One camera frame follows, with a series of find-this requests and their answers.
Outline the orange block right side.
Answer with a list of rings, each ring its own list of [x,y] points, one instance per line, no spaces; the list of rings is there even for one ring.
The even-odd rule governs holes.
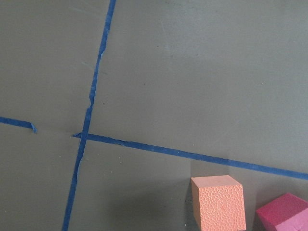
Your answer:
[[[229,175],[192,177],[193,215],[202,231],[246,230],[241,183]]]

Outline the crimson block near tray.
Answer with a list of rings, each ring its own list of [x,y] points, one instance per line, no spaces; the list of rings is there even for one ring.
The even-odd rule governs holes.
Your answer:
[[[256,210],[267,231],[306,231],[308,202],[286,193]]]

